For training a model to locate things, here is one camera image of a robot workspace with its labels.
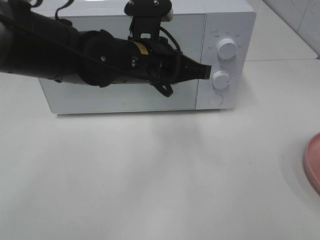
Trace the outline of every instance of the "microwave knob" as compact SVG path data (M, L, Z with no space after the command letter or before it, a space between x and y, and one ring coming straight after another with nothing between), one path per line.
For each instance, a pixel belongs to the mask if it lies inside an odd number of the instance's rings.
M216 50L221 59L232 59L237 54L237 43L231 37L224 38L217 43Z
M225 89L231 81L230 74L226 71L217 71L211 78L212 86L215 89Z

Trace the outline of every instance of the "white countertop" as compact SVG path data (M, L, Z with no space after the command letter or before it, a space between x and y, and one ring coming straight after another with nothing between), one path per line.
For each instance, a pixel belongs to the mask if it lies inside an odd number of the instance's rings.
M318 240L319 75L250 61L233 110L65 116L1 75L0 239Z

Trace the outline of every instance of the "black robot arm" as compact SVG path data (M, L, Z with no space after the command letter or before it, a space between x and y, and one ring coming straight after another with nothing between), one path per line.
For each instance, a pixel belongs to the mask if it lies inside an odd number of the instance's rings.
M170 0L130 0L124 9L132 17L128 39L105 30L79 32L59 19L58 11L73 2L58 8L51 19L31 11L42 0L34 5L0 0L0 71L100 87L151 84L166 97L173 93L172 84L210 77L211 66L183 55L161 27L173 17Z

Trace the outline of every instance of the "white microwave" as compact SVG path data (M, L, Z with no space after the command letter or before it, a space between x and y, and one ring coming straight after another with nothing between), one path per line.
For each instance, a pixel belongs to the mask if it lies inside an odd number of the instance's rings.
M106 30L126 39L131 18L123 0L76 0L59 12L79 31ZM53 17L63 0L43 1L36 12ZM172 86L164 97L149 84L113 84L105 88L40 79L55 114L208 110L233 108L256 13L245 0L173 0L173 20L163 22L193 60L211 65L209 80Z

